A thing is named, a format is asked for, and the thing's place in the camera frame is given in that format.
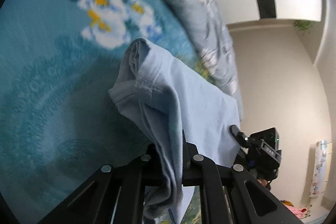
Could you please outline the person's right hand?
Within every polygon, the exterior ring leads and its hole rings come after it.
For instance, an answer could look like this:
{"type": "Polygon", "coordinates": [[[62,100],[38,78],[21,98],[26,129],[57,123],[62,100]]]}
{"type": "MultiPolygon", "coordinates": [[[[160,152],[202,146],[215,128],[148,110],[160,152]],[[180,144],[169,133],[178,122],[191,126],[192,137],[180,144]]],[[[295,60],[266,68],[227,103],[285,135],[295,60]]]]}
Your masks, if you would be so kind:
{"type": "Polygon", "coordinates": [[[264,179],[257,179],[258,180],[258,182],[260,183],[260,184],[262,184],[263,186],[267,186],[267,184],[268,184],[268,181],[266,181],[266,180],[264,180],[264,179]]]}

